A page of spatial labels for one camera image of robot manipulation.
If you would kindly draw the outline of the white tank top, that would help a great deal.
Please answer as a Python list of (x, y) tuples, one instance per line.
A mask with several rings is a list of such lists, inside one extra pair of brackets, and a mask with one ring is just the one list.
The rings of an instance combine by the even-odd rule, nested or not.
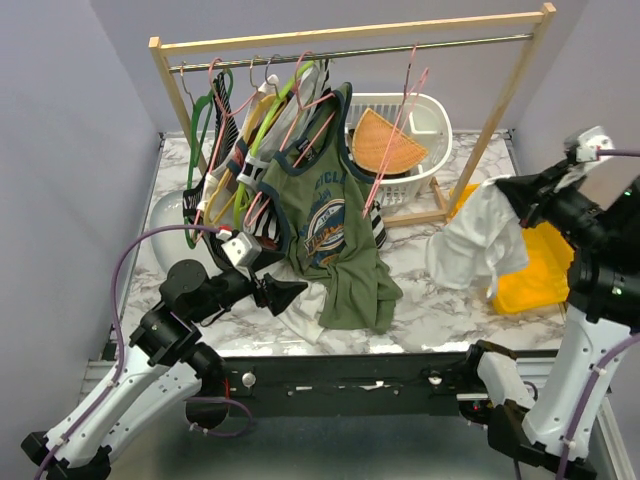
[(440, 287), (484, 288), (498, 293), (499, 279), (528, 266), (519, 217), (498, 188), (500, 176), (481, 183), (451, 221), (426, 244), (426, 271)]

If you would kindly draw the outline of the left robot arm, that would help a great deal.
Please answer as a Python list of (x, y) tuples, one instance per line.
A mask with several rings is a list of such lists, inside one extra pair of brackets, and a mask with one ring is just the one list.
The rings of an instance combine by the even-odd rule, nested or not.
[(223, 386), (223, 360), (202, 341), (199, 323), (246, 297), (278, 315), (306, 287), (236, 269), (209, 277), (193, 259), (174, 264), (160, 285), (160, 302), (142, 317), (110, 372), (65, 420), (30, 433), (22, 450), (50, 479), (107, 478), (112, 462), (152, 420)]

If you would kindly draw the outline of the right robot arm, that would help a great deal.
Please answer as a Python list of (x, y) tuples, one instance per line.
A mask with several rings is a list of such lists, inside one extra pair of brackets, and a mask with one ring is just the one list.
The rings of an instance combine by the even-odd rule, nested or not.
[(532, 398), (514, 352), (479, 341), (460, 367), (469, 390), (487, 390), (488, 444), (559, 479), (594, 479), (588, 460), (597, 412), (625, 351), (639, 341), (639, 182), (606, 210), (564, 186), (571, 163), (496, 185), (520, 226), (555, 227), (574, 250), (567, 271), (565, 333), (542, 392)]

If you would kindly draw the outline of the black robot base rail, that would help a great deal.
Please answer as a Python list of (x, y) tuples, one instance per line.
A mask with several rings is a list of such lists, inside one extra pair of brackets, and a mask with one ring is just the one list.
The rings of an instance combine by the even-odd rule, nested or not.
[(224, 372), (225, 383), (203, 389), (205, 402), (186, 404), (190, 421), (217, 425), (241, 415), (211, 403), (217, 393), (256, 418), (457, 415), (460, 400), (486, 394), (462, 352), (229, 357)]

